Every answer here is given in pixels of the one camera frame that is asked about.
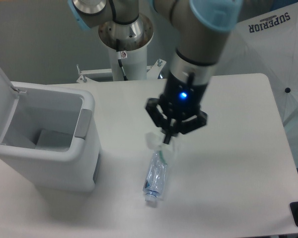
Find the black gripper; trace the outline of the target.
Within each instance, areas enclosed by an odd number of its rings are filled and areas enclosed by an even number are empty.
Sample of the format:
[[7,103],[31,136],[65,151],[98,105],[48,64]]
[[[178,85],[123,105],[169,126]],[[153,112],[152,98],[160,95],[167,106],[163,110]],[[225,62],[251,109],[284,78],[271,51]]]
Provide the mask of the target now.
[[[148,98],[145,109],[156,127],[164,134],[163,143],[169,144],[178,134],[188,134],[207,125],[208,114],[200,110],[200,101],[208,83],[194,85],[197,76],[190,73],[184,81],[168,74],[164,92],[157,98]],[[167,117],[164,118],[158,106]]]

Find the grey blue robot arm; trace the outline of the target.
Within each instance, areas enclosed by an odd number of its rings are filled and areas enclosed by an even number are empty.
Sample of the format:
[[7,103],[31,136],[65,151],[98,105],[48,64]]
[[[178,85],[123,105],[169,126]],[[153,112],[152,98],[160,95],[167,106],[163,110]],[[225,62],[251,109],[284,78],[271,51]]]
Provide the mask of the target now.
[[[143,49],[153,37],[151,22],[140,13],[138,1],[71,0],[68,4],[79,26],[97,27],[101,41],[112,50],[115,80],[145,75],[146,58],[130,62],[131,53]],[[147,113],[168,144],[172,137],[206,125],[208,116],[201,111],[200,102],[237,23],[242,1],[152,0],[150,4],[180,33],[164,91],[146,104]]]

